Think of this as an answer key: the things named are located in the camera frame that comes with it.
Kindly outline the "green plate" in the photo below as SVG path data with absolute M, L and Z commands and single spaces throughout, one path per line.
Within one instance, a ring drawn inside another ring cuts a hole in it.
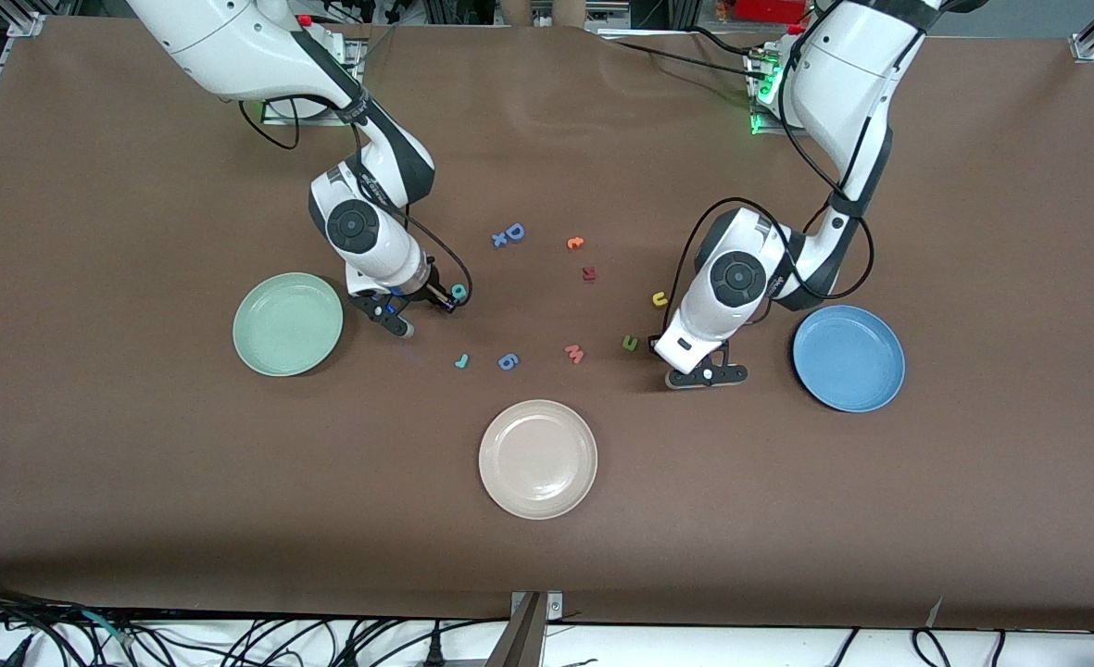
M 247 292 L 234 313 L 234 351 L 269 377 L 305 374 L 331 354 L 344 332 L 344 305 L 315 274 L 289 271 Z

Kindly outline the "aluminium frame rail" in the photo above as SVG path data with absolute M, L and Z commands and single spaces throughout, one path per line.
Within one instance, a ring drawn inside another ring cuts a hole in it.
M 416 0 L 427 24 L 673 31 L 698 24 L 712 0 Z

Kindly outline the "grey metal bar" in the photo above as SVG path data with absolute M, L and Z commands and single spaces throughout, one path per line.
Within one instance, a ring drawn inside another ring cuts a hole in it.
M 542 667 L 551 604 L 542 590 L 517 592 L 511 618 L 484 667 Z

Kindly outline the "small metal clamp plate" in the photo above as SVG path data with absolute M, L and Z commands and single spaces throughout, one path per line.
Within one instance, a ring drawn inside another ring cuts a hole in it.
M 511 615 L 517 611 L 523 599 L 529 595 L 529 590 L 514 590 L 511 594 Z M 563 592 L 562 590 L 546 590 L 543 592 L 543 597 L 546 600 L 547 620 L 550 622 L 560 620 L 565 612 L 563 602 Z

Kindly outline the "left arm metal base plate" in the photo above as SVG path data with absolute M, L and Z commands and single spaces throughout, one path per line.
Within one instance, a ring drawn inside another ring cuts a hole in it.
M 743 57 L 746 72 L 755 73 L 748 84 L 750 132 L 784 132 L 781 114 L 776 108 L 784 77 L 784 60 L 772 49 L 749 49 Z

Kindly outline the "red box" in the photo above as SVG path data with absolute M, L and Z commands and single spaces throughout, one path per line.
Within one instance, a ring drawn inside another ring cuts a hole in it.
M 734 0 L 733 16 L 759 24 L 798 24 L 811 0 Z

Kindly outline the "blue plate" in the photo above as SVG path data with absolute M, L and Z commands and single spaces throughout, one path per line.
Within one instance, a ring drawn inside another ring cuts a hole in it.
M 802 387 L 823 405 L 847 413 L 888 405 L 907 372 L 897 334 L 872 312 L 851 305 L 811 313 L 798 325 L 791 358 Z

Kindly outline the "brown table cover sheet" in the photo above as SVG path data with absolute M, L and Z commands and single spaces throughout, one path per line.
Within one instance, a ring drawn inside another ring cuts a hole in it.
M 744 195 L 798 229 L 825 198 L 728 75 L 580 31 L 401 27 L 366 77 L 435 160 L 414 214 L 474 297 L 415 305 L 410 339 L 350 312 L 319 368 L 266 377 L 234 312 L 272 274 L 342 282 L 307 190 L 350 132 L 270 147 L 132 20 L 18 40 L 0 588 L 446 617 L 554 588 L 585 622 L 868 627 L 944 596 L 945 627 L 1094 629 L 1094 68 L 1064 40 L 931 38 L 903 79 L 851 303 L 908 376 L 868 414 L 801 388 L 780 308 L 730 342 L 744 384 L 671 390 L 622 350 L 660 328 L 651 296 L 708 206 Z M 497 507 L 478 470 L 488 423 L 533 398 L 597 440 L 595 484 L 551 520 Z

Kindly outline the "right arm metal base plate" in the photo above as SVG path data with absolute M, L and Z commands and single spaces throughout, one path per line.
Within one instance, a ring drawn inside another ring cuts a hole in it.
M 333 55 L 344 65 L 344 69 L 358 82 L 364 79 L 365 59 L 370 50 L 366 38 L 336 38 Z M 266 103 L 261 110 L 261 122 L 266 125 L 293 125 L 344 127 L 346 122 L 331 109 L 310 100 L 280 100 Z

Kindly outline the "beige plate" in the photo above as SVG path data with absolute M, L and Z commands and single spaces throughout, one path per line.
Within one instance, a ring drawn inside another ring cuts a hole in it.
M 597 440 L 572 407 L 533 398 L 488 423 L 478 470 L 500 510 L 525 520 L 560 518 L 579 507 L 597 480 Z

